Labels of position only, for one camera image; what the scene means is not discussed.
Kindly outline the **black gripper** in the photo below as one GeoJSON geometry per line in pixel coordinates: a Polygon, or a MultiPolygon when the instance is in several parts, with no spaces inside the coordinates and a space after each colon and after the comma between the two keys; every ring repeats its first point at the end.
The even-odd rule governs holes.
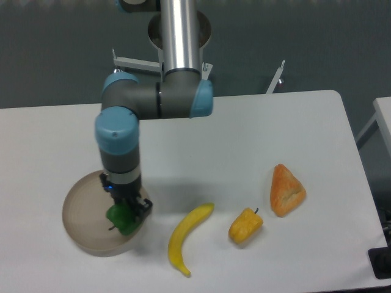
{"type": "Polygon", "coordinates": [[[141,223],[151,213],[153,203],[140,195],[141,180],[137,179],[128,184],[114,184],[108,180],[105,173],[100,173],[99,179],[105,192],[111,194],[115,204],[124,201],[125,223],[127,225],[141,223]]]}

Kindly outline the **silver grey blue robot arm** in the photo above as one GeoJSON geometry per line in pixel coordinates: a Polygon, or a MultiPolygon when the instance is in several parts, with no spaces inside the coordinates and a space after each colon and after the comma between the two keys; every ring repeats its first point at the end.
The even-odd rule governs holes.
{"type": "Polygon", "coordinates": [[[141,120],[207,117],[213,111],[213,86],[202,78],[200,21],[195,1],[120,1],[127,12],[156,10],[163,60],[162,80],[140,85],[124,71],[109,75],[95,119],[95,139],[103,189],[114,200],[121,223],[141,223],[152,202],[141,197],[139,123],[141,120]]]}

